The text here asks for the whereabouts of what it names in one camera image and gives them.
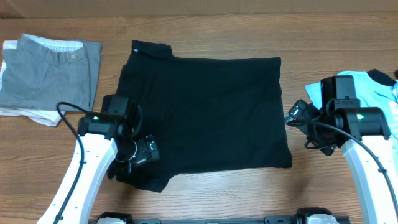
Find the black polo shirt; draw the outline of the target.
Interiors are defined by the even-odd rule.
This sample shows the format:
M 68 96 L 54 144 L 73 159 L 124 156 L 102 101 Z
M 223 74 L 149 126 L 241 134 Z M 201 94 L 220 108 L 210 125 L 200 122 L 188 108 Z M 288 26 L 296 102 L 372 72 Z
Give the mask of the black polo shirt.
M 161 192 L 179 174 L 291 167 L 280 67 L 279 57 L 180 58 L 169 45 L 133 41 L 116 93 L 142 108 L 140 133 L 160 157 L 115 179 Z

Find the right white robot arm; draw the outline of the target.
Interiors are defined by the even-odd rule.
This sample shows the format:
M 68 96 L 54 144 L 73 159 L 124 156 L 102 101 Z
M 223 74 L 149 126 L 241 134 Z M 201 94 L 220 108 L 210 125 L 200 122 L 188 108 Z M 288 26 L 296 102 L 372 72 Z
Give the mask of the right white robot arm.
M 384 113 L 360 105 L 351 75 L 324 78 L 320 90 L 321 108 L 298 100 L 285 115 L 285 123 L 306 135 L 309 150 L 330 156 L 341 149 L 365 223 L 397 223 L 397 174 Z

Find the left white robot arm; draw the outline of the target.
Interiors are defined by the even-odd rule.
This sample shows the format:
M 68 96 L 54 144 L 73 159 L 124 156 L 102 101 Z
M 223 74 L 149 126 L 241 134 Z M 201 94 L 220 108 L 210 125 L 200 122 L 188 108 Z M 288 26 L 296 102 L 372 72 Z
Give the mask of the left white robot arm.
M 139 133 L 143 115 L 136 102 L 121 95 L 106 95 L 99 113 L 84 112 L 72 130 L 71 163 L 39 223 L 88 223 L 105 176 L 131 174 L 159 159 L 154 138 Z

